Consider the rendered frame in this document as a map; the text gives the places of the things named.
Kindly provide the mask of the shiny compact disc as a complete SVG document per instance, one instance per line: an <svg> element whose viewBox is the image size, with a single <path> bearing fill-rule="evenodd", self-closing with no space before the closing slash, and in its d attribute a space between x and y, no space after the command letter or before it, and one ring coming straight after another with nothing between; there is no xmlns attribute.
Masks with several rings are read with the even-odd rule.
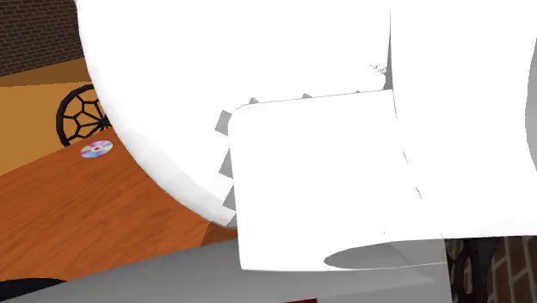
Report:
<svg viewBox="0 0 537 303"><path fill-rule="evenodd" d="M97 158L97 157L100 157L101 155L108 153L113 147L114 147L114 144L111 141L99 140L99 141L92 142L89 145L85 146L80 151L80 155L83 158Z"/></svg>

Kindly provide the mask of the black web-back chair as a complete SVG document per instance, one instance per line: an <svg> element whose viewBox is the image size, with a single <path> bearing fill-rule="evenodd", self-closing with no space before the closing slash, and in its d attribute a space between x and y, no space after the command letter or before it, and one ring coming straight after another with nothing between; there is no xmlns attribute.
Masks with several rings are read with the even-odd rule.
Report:
<svg viewBox="0 0 537 303"><path fill-rule="evenodd" d="M60 102L55 125L63 146L112 127L91 83L74 89Z"/></svg>
<svg viewBox="0 0 537 303"><path fill-rule="evenodd" d="M450 289L456 303L487 303L488 266L499 242L499 237L446 241Z"/></svg>

